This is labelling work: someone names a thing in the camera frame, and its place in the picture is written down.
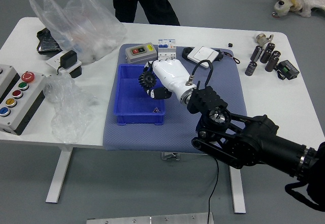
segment white bag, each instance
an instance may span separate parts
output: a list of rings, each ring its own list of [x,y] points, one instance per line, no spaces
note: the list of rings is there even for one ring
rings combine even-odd
[[[98,0],[71,0],[64,9],[54,0],[29,2],[61,49],[74,50],[83,64],[109,54],[126,34],[124,25]]]

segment black capacitor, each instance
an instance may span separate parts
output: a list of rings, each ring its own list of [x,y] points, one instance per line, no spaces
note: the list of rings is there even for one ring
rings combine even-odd
[[[254,73],[254,71],[255,71],[255,69],[256,69],[256,67],[257,67],[257,63],[256,63],[255,61],[251,61],[251,62],[248,64],[248,67],[247,67],[247,69],[246,69],[246,71],[245,71],[245,74],[246,74],[247,76],[252,76],[253,73]]]
[[[279,61],[279,57],[276,55],[272,55],[269,59],[269,62],[266,64],[265,71],[269,73],[272,72],[276,66],[276,63],[278,63],[278,61]]]
[[[271,55],[272,55],[272,50],[265,50],[263,55],[261,56],[260,62],[266,64],[269,61]]]
[[[250,57],[250,60],[253,62],[256,62],[258,60],[259,56],[261,55],[262,51],[263,51],[262,46],[257,45],[254,49],[252,56]]]
[[[280,55],[281,55],[280,51],[275,50],[275,51],[273,51],[273,53],[272,53],[271,56],[277,56],[277,57],[280,57]]]
[[[273,43],[268,43],[268,45],[266,46],[266,50],[271,50],[271,51],[273,51],[274,50],[274,48],[275,48],[275,44],[273,44]]]

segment robotic arm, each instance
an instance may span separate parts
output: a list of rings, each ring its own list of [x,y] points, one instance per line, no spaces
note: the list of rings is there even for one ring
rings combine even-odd
[[[194,85],[193,78],[203,62],[209,64],[210,73],[205,87],[199,89],[200,83]],[[198,63],[191,75],[179,60],[156,60],[147,63],[139,82],[153,99],[167,99],[174,92],[191,114],[201,113],[193,147],[236,169],[267,164],[297,177],[299,182],[288,184],[285,191],[307,206],[325,211],[325,142],[318,151],[307,149],[276,136],[279,127],[267,115],[251,118],[229,112],[227,103],[207,85],[212,71],[209,60]],[[151,89],[156,76],[164,87]],[[293,190],[307,184],[307,193],[314,203]]]

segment gear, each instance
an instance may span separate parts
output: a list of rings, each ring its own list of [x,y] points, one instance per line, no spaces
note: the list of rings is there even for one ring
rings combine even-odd
[[[139,83],[144,89],[152,88],[156,85],[157,79],[156,76],[151,71],[144,71],[139,76]]]

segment blue tray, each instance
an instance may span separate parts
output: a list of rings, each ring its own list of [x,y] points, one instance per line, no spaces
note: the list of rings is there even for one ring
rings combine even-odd
[[[114,115],[118,125],[127,123],[154,123],[163,125],[165,101],[153,100],[139,85],[143,65],[121,64],[117,71]],[[157,79],[157,87],[162,84]]]

